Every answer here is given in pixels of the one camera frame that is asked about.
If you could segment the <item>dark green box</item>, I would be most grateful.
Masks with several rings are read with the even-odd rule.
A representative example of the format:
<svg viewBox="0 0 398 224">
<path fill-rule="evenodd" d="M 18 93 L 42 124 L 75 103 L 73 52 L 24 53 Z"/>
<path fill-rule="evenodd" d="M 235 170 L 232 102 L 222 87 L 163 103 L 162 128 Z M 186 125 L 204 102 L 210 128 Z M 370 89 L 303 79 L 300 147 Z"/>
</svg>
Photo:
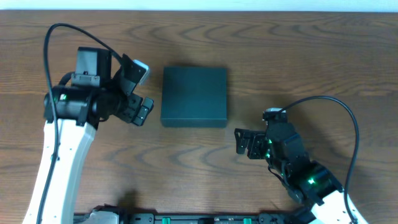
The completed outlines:
<svg viewBox="0 0 398 224">
<path fill-rule="evenodd" d="M 224 128 L 227 69 L 165 67 L 160 121 L 168 128 Z"/>
</svg>

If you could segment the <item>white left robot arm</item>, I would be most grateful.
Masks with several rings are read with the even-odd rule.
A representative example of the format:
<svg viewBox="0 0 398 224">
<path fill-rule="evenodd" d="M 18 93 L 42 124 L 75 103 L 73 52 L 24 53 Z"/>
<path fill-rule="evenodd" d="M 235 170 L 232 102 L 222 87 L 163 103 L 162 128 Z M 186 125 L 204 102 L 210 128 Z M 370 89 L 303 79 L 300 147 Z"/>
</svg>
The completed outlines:
<svg viewBox="0 0 398 224">
<path fill-rule="evenodd" d="M 86 155 L 98 125 L 115 116 L 142 126 L 154 106 L 133 93 L 149 66 L 127 55 L 111 75 L 110 50 L 79 47 L 76 69 L 44 98 L 44 147 L 24 223 L 73 223 Z"/>
</svg>

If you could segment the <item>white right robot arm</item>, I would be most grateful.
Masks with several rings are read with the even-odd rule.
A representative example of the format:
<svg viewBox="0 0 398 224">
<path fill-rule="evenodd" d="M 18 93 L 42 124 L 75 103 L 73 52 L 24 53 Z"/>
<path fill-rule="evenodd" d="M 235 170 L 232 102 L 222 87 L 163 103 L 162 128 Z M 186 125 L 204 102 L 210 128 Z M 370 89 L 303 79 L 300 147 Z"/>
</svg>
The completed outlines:
<svg viewBox="0 0 398 224">
<path fill-rule="evenodd" d="M 303 207 L 284 215 L 284 223 L 366 223 L 348 199 L 344 188 L 323 165 L 309 158 L 302 138 L 293 124 L 268 122 L 265 131 L 234 130 L 236 152 L 249 159 L 264 159 L 287 190 L 289 196 Z"/>
</svg>

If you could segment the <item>black mounting rail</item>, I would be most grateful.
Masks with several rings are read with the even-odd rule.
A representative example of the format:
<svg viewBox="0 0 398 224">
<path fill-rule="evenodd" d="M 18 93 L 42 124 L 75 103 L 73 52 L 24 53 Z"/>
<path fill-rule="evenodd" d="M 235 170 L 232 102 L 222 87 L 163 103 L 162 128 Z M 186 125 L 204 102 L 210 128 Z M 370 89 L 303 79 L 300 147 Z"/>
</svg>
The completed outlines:
<svg viewBox="0 0 398 224">
<path fill-rule="evenodd" d="M 182 213 L 130 213 L 125 209 L 103 205 L 91 213 L 76 213 L 73 223 L 115 223 L 115 224 L 285 224 L 311 223 L 315 221 L 309 209 L 300 208 L 293 212 L 265 212 L 259 214 L 182 214 Z"/>
</svg>

